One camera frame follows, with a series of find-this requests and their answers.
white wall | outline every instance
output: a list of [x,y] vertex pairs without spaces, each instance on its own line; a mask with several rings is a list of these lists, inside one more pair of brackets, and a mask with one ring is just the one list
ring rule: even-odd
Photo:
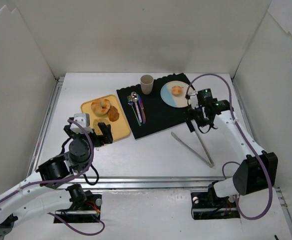
[[55,77],[234,74],[271,0],[14,1]]
[[292,215],[292,36],[266,14],[235,76],[254,136],[279,157],[276,185]]
[[26,177],[55,85],[18,10],[0,10],[0,193]]

cable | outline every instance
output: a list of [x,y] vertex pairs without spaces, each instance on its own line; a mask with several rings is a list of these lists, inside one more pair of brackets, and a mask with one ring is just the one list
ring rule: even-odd
[[229,214],[231,214],[231,203],[228,202],[228,204],[229,204]]
[[60,154],[65,153],[65,146],[66,146],[66,144],[67,144],[70,140],[71,140],[71,137],[67,138],[67,140],[64,141],[64,143],[61,145],[61,152],[60,152]]
[[228,165],[228,164],[237,164],[240,166],[240,164],[236,161],[228,161],[226,162],[223,166],[222,166],[222,175],[224,176],[225,179],[227,179],[226,175],[225,175],[225,166]]
[[93,201],[86,201],[85,204],[91,206],[97,213],[100,213],[100,210],[96,207],[96,204]]
[[235,197],[236,198],[236,205],[237,205],[237,209],[238,209],[238,212],[240,213],[241,216],[243,216],[245,219],[248,219],[248,220],[257,220],[257,219],[260,219],[262,218],[264,215],[267,214],[267,212],[269,211],[270,207],[271,207],[271,204],[272,204],[272,199],[273,199],[273,192],[272,192],[272,183],[271,183],[271,180],[270,180],[270,176],[268,174],[268,171],[266,169],[266,166],[265,164],[262,162],[261,158],[259,157],[258,153],[256,152],[256,150],[253,148],[253,146],[250,144],[250,142],[248,141],[248,139],[246,138],[245,134],[243,133],[240,125],[238,124],[238,122],[236,121],[236,118],[235,118],[235,114],[234,114],[234,109],[232,107],[232,93],[231,93],[231,89],[230,89],[230,86],[229,84],[227,83],[227,81],[217,75],[217,74],[214,74],[214,73],[206,73],[206,74],[203,74],[203,75],[200,75],[198,77],[196,77],[195,79],[193,79],[191,81],[191,83],[189,84],[188,88],[187,88],[187,91],[186,91],[186,96],[188,96],[188,92],[189,92],[189,88],[190,86],[193,86],[192,84],[194,83],[194,81],[196,81],[197,79],[199,78],[202,78],[204,76],[215,76],[219,79],[221,79],[227,86],[228,88],[228,92],[229,92],[229,104],[230,104],[230,114],[231,114],[231,117],[232,119],[234,120],[235,122],[235,125],[238,129],[238,131],[240,132],[242,138],[244,139],[244,141],[246,142],[246,144],[248,145],[248,147],[251,149],[251,151],[253,152],[253,154],[255,155],[255,157],[257,158],[265,176],[266,176],[266,179],[267,179],[267,184],[268,184],[268,189],[269,189],[269,199],[268,199],[268,203],[267,203],[267,206],[266,208],[263,210],[263,212],[257,216],[254,216],[254,217],[249,217],[249,216],[246,216],[244,215],[244,213],[241,211],[240,207],[239,207],[239,199],[237,198],[237,196]]
[[227,211],[227,209],[228,209],[228,203],[229,203],[229,202],[227,202],[227,204],[226,204],[226,209],[224,210],[223,214],[225,214],[226,211]]
[[198,127],[199,132],[201,132],[202,134],[207,134],[210,130],[211,130],[211,126],[209,125],[209,128],[206,132],[203,132],[200,127]]
[[[92,161],[94,159],[94,145],[88,135],[88,132],[77,122],[71,120],[71,119],[68,119],[67,120],[69,123],[71,124],[75,124],[77,127],[79,127],[79,129],[84,133],[84,135],[86,136],[87,140],[88,140],[88,143],[89,143],[89,147],[91,149],[91,154],[90,154],[90,160],[89,160],[89,163],[87,164],[87,166],[82,170],[80,171],[77,175],[72,175],[72,176],[69,176],[69,177],[66,177],[66,178],[63,178],[63,179],[56,179],[56,180],[45,180],[45,181],[34,181],[34,182],[29,182],[27,184],[25,184],[24,186],[21,186],[20,189],[25,189],[29,186],[32,186],[32,185],[36,185],[36,184],[58,184],[58,183],[67,183],[71,180],[74,180],[78,177],[80,177],[81,175],[83,175],[85,172],[88,171],[89,169],[89,166],[92,165]],[[7,196],[3,197],[1,200],[0,200],[0,203],[2,203],[3,201],[9,199],[10,197],[14,196],[15,194],[17,194],[19,191],[18,190],[15,190],[13,191],[12,193],[8,194]]]
[[223,206],[220,206],[219,208],[216,208],[215,210],[211,211],[211,212],[209,213],[209,215],[213,215],[213,214],[215,214],[217,211],[219,211],[219,210],[222,209],[222,208],[223,208]]
[[105,227],[106,227],[106,226],[105,226],[105,223],[104,223],[102,220],[99,220],[99,219],[93,217],[93,218],[95,218],[95,220],[96,220],[97,222],[99,222],[99,223],[102,224],[102,229],[101,229],[100,231],[98,231],[98,232],[94,232],[94,233],[86,233],[86,232],[79,231],[79,230],[75,229],[74,227],[72,227],[71,225],[69,225],[69,223],[67,223],[64,219],[62,219],[61,217],[57,216],[56,214],[53,214],[53,213],[51,213],[51,212],[49,212],[49,213],[47,213],[47,214],[49,214],[49,215],[53,216],[54,218],[58,219],[59,221],[61,221],[63,224],[65,224],[68,228],[70,228],[70,229],[73,230],[74,232],[76,232],[76,233],[78,233],[78,234],[81,234],[81,235],[84,235],[84,236],[96,236],[96,235],[102,233],[102,232],[104,231]]
[[88,180],[86,174],[83,174],[83,176],[84,176],[85,181],[86,181],[87,184],[89,184],[89,185],[91,185],[91,186],[94,186],[94,185],[96,185],[96,184],[98,183],[98,181],[99,181],[99,173],[98,173],[97,169],[96,169],[93,165],[90,165],[90,166],[91,166],[91,168],[94,170],[94,172],[95,172],[95,174],[96,174],[96,180],[95,180],[95,182],[94,182],[94,183],[91,183],[91,182]]

white table surface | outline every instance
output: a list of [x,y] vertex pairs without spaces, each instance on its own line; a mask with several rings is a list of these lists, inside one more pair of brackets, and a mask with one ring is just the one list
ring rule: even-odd
[[[169,73],[150,74],[156,79]],[[109,94],[117,96],[117,89],[140,83],[142,75],[144,73],[67,73],[50,129],[43,143],[39,164],[59,154],[61,144],[67,139],[63,127],[69,117],[81,112],[80,105],[83,102]],[[192,81],[200,74],[186,75]],[[230,76],[220,75],[230,84],[233,91],[233,107],[240,122],[245,125]],[[196,90],[211,88],[213,96],[218,100],[229,99],[226,85],[214,76],[203,77],[197,80],[194,86]],[[184,123],[138,140],[135,140],[131,133],[125,139],[103,146],[95,152],[94,165],[102,177],[211,177],[222,175],[221,167],[225,162],[241,162],[245,158],[243,156],[238,159],[227,139],[218,130],[212,129],[208,134],[202,135],[215,162],[215,167],[209,168],[172,138],[171,131],[205,156],[198,139],[189,132]],[[232,175],[236,169],[236,165],[227,166],[227,174]],[[93,176],[94,173],[90,170],[87,175]]]
[[[243,211],[249,216],[259,214],[267,192],[242,197]],[[184,189],[105,192],[101,219],[106,228],[98,236],[79,235],[63,224],[53,224],[53,217],[44,214],[13,229],[5,240],[275,240],[274,235],[280,240],[292,239],[277,197],[270,211],[255,221],[193,220],[190,198],[190,191]],[[71,225],[86,233],[101,229],[97,223]]]

fork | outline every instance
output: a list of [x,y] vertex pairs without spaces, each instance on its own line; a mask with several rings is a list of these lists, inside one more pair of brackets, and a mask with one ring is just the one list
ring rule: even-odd
[[139,118],[138,118],[138,116],[137,116],[137,114],[136,114],[136,111],[135,111],[135,109],[134,109],[134,106],[133,106],[134,102],[133,102],[131,96],[127,96],[127,99],[128,99],[128,104],[131,105],[132,110],[134,111],[134,114],[135,114],[135,117],[136,117],[136,119],[137,119],[138,125],[141,126],[141,123],[140,123],[140,121],[139,121]]

screw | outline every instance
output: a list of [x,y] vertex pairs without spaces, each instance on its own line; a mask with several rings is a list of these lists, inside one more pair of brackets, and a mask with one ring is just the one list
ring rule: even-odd
[[102,200],[98,198],[95,203],[96,203],[96,206],[100,207],[102,205]]
[[193,202],[194,204],[198,204],[198,203],[199,203],[199,198],[198,198],[197,196],[194,196],[194,197],[192,198],[192,202]]

